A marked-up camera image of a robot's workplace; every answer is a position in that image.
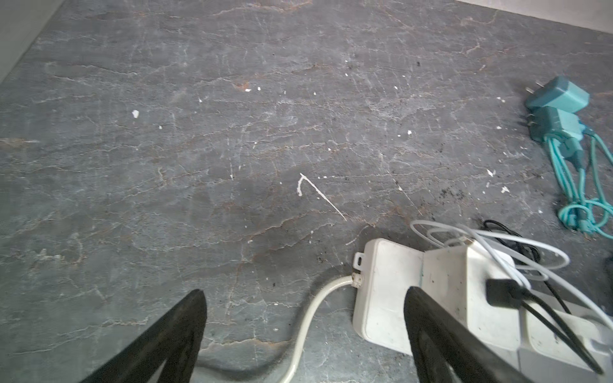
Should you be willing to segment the white USB charger block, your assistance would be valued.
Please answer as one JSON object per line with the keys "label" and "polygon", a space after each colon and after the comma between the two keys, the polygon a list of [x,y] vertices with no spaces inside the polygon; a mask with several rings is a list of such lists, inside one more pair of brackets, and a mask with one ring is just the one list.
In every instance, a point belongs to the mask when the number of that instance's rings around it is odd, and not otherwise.
{"label": "white USB charger block", "polygon": [[611,382],[612,332],[591,315],[559,312],[603,370],[595,373],[568,345],[532,314],[521,317],[520,371],[534,382]]}

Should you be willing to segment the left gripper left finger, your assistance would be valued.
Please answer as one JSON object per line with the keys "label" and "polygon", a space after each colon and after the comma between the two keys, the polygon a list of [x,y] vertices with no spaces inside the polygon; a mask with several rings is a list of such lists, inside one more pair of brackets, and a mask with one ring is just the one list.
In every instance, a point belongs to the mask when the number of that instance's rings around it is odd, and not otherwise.
{"label": "left gripper left finger", "polygon": [[190,291],[123,351],[83,379],[84,382],[189,382],[207,321],[202,290]]}

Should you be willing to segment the white power strip colourful sockets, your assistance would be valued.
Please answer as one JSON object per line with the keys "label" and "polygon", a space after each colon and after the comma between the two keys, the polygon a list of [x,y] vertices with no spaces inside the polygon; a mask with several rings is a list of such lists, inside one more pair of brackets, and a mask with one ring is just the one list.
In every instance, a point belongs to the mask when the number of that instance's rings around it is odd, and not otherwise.
{"label": "white power strip colourful sockets", "polygon": [[[387,239],[374,239],[364,252],[355,255],[354,268],[360,273],[360,285],[353,326],[365,340],[411,354],[404,301],[410,287],[419,287],[493,352],[520,370],[521,317],[529,312],[523,307],[502,308],[487,302],[487,281],[509,276],[480,244],[420,252]],[[552,296],[540,297],[557,314],[564,312]],[[570,311],[564,313],[591,315],[604,325],[587,307],[568,303],[568,308]]]}

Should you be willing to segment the white charger with black cable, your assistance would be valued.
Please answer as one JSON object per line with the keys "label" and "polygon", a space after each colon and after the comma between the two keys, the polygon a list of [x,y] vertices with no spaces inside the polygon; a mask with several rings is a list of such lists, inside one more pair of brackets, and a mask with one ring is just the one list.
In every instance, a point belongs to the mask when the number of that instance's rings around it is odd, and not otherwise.
{"label": "white charger with black cable", "polygon": [[558,275],[569,255],[504,229],[416,220],[421,288],[534,382],[610,382],[612,319]]}

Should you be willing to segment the teal charger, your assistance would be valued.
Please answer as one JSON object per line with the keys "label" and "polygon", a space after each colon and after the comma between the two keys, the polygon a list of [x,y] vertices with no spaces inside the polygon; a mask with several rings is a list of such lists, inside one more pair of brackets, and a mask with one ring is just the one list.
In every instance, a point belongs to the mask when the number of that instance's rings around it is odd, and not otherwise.
{"label": "teal charger", "polygon": [[532,140],[544,143],[547,135],[572,137],[578,141],[584,138],[585,126],[574,113],[545,106],[528,115],[528,131]]}
{"label": "teal charger", "polygon": [[587,107],[589,102],[590,94],[587,91],[568,78],[557,76],[530,94],[525,101],[525,107],[530,111],[552,107],[568,113],[577,113]]}

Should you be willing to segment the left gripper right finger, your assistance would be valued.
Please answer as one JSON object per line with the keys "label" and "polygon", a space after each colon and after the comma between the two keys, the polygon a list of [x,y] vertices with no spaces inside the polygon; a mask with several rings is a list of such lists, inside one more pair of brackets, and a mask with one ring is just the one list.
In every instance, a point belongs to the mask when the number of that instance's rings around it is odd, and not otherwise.
{"label": "left gripper right finger", "polygon": [[529,382],[419,287],[404,302],[420,382]]}

